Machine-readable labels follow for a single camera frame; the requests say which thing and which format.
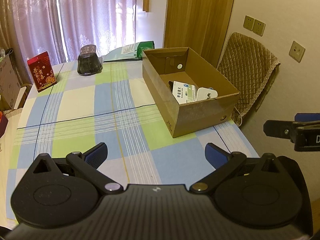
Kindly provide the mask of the white power adapter plug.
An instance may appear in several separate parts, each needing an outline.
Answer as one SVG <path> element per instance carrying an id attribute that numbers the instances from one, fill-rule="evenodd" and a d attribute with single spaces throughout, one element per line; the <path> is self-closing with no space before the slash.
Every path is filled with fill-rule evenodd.
<path id="1" fill-rule="evenodd" d="M 217 97 L 217 91 L 211 88 L 200 87 L 196 93 L 196 101 L 209 100 Z"/>

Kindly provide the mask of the white green medicine box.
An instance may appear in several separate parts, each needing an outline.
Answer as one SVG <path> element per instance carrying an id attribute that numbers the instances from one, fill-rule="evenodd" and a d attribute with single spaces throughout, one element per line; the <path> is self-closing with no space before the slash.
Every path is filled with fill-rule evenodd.
<path id="1" fill-rule="evenodd" d="M 174 81 L 172 94 L 180 105 L 196 101 L 196 87 L 188 83 Z"/>

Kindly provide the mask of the checkered tablecloth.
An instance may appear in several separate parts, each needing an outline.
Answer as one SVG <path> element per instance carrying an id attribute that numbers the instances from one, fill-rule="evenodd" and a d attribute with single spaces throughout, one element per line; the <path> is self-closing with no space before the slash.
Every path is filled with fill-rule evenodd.
<path id="1" fill-rule="evenodd" d="M 232 121 L 173 138 L 144 82 L 142 62 L 106 63 L 100 74 L 80 76 L 77 63 L 55 65 L 57 84 L 32 88 L 22 109 L 8 114 L 1 139 L 1 225 L 17 221 L 10 206 L 14 188 L 41 153 L 63 158 L 98 143 L 108 148 L 99 171 L 127 184 L 184 184 L 212 172 L 204 148 L 257 153 Z"/>

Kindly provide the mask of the quilted chair cover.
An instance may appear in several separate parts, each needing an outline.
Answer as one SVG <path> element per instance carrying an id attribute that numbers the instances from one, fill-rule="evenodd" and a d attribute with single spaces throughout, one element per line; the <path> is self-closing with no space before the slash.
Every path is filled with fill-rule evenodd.
<path id="1" fill-rule="evenodd" d="M 262 43 L 241 33 L 230 35 L 217 70 L 240 91 L 231 115 L 237 126 L 260 108 L 279 66 L 278 58 Z"/>

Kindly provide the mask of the dark red tray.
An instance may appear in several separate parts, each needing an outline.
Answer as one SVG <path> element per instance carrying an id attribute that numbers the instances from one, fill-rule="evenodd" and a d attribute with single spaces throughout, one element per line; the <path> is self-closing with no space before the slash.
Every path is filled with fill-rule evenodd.
<path id="1" fill-rule="evenodd" d="M 7 125 L 8 125 L 8 119 L 4 115 L 4 113 L 2 111 L 0 111 L 0 138 L 5 133 Z"/>

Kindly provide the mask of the brown paper bag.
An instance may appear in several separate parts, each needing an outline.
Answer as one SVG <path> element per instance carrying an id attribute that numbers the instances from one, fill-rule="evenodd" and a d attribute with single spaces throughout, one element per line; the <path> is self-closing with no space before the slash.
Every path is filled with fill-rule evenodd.
<path id="1" fill-rule="evenodd" d="M 1 62 L 0 72 L 1 111 L 15 107 L 20 88 L 21 86 L 12 67 L 10 57 L 6 56 Z"/>

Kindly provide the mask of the brown cardboard box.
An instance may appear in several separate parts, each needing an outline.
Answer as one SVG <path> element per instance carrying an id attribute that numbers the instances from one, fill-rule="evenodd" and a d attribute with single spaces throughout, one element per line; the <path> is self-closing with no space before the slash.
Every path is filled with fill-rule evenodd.
<path id="1" fill-rule="evenodd" d="M 189 47 L 143 51 L 143 78 L 174 138 L 228 120 L 240 97 Z"/>

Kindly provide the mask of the green mailer bag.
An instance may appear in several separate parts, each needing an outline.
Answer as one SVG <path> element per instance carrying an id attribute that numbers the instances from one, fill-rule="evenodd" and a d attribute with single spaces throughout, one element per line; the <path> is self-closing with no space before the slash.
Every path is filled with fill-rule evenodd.
<path id="1" fill-rule="evenodd" d="M 154 41 L 144 41 L 116 48 L 103 56 L 103 62 L 141 60 L 144 50 L 154 49 Z"/>

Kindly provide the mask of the wooden door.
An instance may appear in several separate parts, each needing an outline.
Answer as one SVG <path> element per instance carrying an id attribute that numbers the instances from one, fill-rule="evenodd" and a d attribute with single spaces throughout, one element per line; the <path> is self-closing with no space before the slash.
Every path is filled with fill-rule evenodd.
<path id="1" fill-rule="evenodd" d="M 234 0 L 168 0 L 164 47 L 190 47 L 217 67 Z"/>

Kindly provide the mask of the brown drape curtain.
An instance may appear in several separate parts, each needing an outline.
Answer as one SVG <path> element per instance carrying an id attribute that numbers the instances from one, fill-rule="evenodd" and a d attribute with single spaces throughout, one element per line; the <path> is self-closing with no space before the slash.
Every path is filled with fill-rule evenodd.
<path id="1" fill-rule="evenodd" d="M 1 48 L 5 50 L 13 49 L 10 59 L 20 84 L 31 83 L 31 78 L 18 44 L 12 0 L 1 0 Z"/>

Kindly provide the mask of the pink sheer curtain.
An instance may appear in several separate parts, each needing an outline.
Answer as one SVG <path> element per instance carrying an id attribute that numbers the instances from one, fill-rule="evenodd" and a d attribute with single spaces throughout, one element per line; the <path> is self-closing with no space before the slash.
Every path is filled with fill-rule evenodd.
<path id="1" fill-rule="evenodd" d="M 136 39 L 137 0 L 12 0 L 24 60 L 48 52 L 52 64 L 74 61 L 88 44 L 106 55 Z"/>

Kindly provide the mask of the wall socket lower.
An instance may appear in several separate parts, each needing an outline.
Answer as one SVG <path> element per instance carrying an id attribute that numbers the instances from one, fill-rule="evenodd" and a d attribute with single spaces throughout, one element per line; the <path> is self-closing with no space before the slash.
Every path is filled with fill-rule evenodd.
<path id="1" fill-rule="evenodd" d="M 298 42 L 293 41 L 289 51 L 289 55 L 298 63 L 300 63 L 304 56 L 304 53 L 305 53 L 305 48 L 301 46 Z"/>

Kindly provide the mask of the wall socket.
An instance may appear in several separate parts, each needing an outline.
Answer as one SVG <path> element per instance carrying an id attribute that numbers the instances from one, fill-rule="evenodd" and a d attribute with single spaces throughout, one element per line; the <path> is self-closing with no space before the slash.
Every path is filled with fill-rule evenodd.
<path id="1" fill-rule="evenodd" d="M 266 24 L 264 22 L 261 22 L 257 19 L 255 19 L 254 24 L 253 24 L 253 33 L 263 36 L 264 30 L 265 30 Z"/>
<path id="2" fill-rule="evenodd" d="M 243 27 L 249 31 L 253 30 L 255 19 L 251 16 L 246 15 L 243 23 Z"/>
<path id="3" fill-rule="evenodd" d="M 305 48 L 301 46 L 298 42 L 293 41 L 289 51 L 289 55 L 298 63 L 300 63 L 304 56 L 304 53 L 305 53 Z"/>

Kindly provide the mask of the wall socket right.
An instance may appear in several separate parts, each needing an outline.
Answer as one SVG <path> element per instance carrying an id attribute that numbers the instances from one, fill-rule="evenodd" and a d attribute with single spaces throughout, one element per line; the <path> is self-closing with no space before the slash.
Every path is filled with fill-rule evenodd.
<path id="1" fill-rule="evenodd" d="M 265 30 L 266 24 L 264 22 L 261 22 L 257 19 L 255 19 L 254 24 L 253 24 L 253 33 L 263 36 L 264 30 Z"/>

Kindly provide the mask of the wall socket left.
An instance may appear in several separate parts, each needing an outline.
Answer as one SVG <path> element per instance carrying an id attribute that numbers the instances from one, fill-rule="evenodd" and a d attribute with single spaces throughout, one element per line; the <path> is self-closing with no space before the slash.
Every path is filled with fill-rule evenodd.
<path id="1" fill-rule="evenodd" d="M 255 19 L 251 16 L 246 15 L 243 23 L 243 27 L 249 31 L 253 30 Z"/>

